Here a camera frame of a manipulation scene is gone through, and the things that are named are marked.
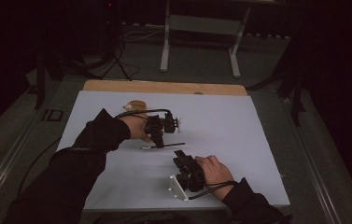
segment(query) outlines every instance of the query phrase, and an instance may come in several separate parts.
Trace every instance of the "dark background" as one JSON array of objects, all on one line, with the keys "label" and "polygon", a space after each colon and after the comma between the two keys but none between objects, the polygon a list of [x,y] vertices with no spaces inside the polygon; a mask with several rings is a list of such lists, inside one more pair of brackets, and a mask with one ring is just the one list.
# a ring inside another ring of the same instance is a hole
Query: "dark background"
[{"label": "dark background", "polygon": [[[352,176],[352,0],[325,5],[318,1],[288,3],[303,4],[313,10],[253,7],[245,34],[292,37],[276,71],[303,63],[307,74],[303,86],[310,91]],[[84,49],[99,48],[86,44],[97,40],[92,35],[82,35],[78,29],[82,29],[81,21],[88,21],[85,26],[92,28],[91,34],[101,34],[101,24],[92,24],[101,22],[103,12],[94,11],[97,7],[93,7],[92,15],[79,20],[79,16],[71,13],[78,10],[78,4],[83,5],[83,1],[0,0],[0,115],[29,88],[25,75],[35,68],[39,36],[69,58],[80,57]],[[210,14],[228,19],[240,17],[244,7],[236,3],[232,7],[203,7],[186,1],[184,7],[172,10],[178,14]],[[120,2],[123,20],[140,25],[163,24],[164,8],[162,0]]]}]

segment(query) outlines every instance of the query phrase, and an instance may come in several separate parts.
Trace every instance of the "metal stand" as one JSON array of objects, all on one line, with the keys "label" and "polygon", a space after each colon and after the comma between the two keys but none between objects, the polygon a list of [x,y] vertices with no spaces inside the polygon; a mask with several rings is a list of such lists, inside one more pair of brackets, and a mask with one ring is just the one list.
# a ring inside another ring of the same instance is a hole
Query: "metal stand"
[{"label": "metal stand", "polygon": [[169,33],[172,30],[183,30],[201,33],[211,33],[220,35],[235,35],[236,40],[233,47],[229,49],[233,76],[240,77],[239,65],[237,63],[236,52],[245,31],[246,22],[251,8],[247,8],[244,18],[241,21],[219,20],[211,18],[199,18],[191,16],[172,15],[170,13],[170,0],[167,0],[166,18],[164,24],[164,44],[162,51],[161,71],[167,71],[169,61]]}]

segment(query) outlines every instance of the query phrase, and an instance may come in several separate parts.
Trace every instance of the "wooden edge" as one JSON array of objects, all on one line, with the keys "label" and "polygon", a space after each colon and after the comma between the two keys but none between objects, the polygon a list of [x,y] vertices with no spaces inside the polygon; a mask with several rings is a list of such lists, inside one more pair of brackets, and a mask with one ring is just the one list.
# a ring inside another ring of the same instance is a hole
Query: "wooden edge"
[{"label": "wooden edge", "polygon": [[242,85],[149,81],[88,80],[84,91],[124,91],[207,95],[247,95]]}]

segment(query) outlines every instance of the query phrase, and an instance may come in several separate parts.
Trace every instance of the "white table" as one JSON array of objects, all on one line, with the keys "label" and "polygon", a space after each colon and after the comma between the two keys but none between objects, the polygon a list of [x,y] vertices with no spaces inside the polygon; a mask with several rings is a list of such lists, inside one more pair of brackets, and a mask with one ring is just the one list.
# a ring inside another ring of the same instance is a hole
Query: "white table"
[{"label": "white table", "polygon": [[71,146],[85,123],[94,119],[102,108],[115,116],[123,112],[122,106],[131,100],[145,101],[148,109],[170,109],[174,116],[181,117],[182,132],[165,133],[163,139],[165,144],[185,142],[186,145],[141,150],[139,148],[147,144],[140,140],[123,142],[120,149],[108,153],[106,169],[97,179],[85,209],[140,211],[224,207],[211,195],[185,203],[168,191],[170,175],[178,174],[173,163],[174,151],[178,149],[192,156],[216,155],[230,168],[236,180],[246,177],[251,188],[264,194],[270,204],[289,204],[255,107],[245,95],[81,91],[58,149]]}]

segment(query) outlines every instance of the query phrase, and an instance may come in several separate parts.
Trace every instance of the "hand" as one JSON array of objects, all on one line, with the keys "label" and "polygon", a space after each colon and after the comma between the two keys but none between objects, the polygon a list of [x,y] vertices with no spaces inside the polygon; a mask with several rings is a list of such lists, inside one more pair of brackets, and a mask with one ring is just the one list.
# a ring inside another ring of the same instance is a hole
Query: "hand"
[{"label": "hand", "polygon": [[141,139],[145,142],[152,142],[149,136],[144,132],[148,116],[146,114],[136,114],[132,116],[121,117],[120,120],[126,123],[130,129],[130,139]]},{"label": "hand", "polygon": [[[195,160],[204,170],[205,184],[208,188],[216,187],[216,185],[210,186],[213,184],[233,181],[231,171],[228,167],[219,162],[216,156],[209,156],[207,158],[197,156]],[[233,185],[226,186],[213,191],[212,194],[222,201],[232,188]]]}]

